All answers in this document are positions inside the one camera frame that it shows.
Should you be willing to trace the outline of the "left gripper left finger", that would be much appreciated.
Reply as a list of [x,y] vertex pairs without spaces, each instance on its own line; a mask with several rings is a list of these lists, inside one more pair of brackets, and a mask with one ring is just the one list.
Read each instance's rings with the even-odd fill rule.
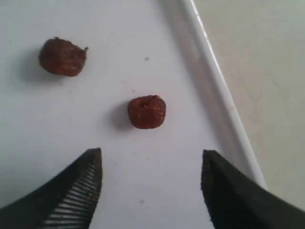
[[102,190],[102,151],[86,150],[40,188],[0,209],[2,229],[87,229]]

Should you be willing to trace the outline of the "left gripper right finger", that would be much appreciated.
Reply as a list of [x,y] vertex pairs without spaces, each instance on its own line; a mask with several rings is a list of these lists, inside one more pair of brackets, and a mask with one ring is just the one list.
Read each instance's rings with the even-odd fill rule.
[[266,191],[215,150],[203,151],[201,190],[216,229],[303,229],[305,212]]

